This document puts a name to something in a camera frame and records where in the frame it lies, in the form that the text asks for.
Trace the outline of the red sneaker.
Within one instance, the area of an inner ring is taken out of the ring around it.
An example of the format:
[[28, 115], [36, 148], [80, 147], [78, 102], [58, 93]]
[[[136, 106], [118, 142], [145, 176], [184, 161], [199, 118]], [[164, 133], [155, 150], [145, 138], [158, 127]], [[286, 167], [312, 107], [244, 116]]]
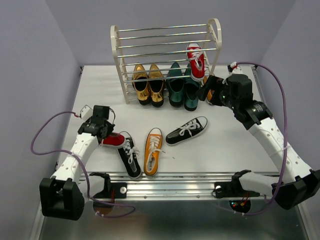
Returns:
[[120, 133], [112, 132], [106, 139], [101, 142], [102, 147], [122, 148], [125, 144], [126, 138]]
[[186, 55], [191, 69], [191, 78], [196, 82], [201, 82], [205, 77], [204, 51], [196, 42], [189, 43], [186, 50]]

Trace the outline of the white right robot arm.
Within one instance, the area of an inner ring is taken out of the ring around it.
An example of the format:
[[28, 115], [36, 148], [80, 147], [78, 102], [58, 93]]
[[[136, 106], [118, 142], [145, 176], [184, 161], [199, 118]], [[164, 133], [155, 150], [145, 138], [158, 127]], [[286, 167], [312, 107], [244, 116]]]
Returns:
[[265, 195], [274, 198], [283, 209], [289, 210], [313, 197], [320, 188], [320, 172], [313, 170], [289, 145], [267, 105], [255, 100], [252, 81], [244, 74], [232, 74], [227, 79], [210, 75], [197, 91], [201, 101], [208, 93], [214, 106], [228, 107], [234, 117], [261, 144], [279, 171], [279, 177], [236, 172], [231, 181], [216, 182], [214, 197], [236, 198]]

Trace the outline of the orange sneaker front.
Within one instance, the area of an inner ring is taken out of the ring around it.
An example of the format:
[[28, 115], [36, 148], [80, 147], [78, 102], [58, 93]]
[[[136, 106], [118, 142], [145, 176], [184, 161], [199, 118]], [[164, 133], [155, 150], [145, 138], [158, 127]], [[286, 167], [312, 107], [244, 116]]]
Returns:
[[145, 141], [143, 171], [154, 176], [158, 171], [160, 153], [163, 146], [163, 133], [158, 127], [150, 130]]

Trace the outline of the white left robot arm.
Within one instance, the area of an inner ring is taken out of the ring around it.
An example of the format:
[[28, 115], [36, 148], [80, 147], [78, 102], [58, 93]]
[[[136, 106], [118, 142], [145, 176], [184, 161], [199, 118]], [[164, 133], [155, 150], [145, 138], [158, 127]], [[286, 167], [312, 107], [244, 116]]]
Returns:
[[114, 130], [109, 122], [110, 107], [95, 105], [81, 110], [84, 120], [77, 131], [71, 150], [60, 150], [67, 156], [50, 178], [39, 184], [42, 214], [45, 217], [78, 220], [85, 203], [95, 195], [106, 197], [111, 193], [111, 180], [107, 173], [87, 173], [85, 166], [92, 153]]

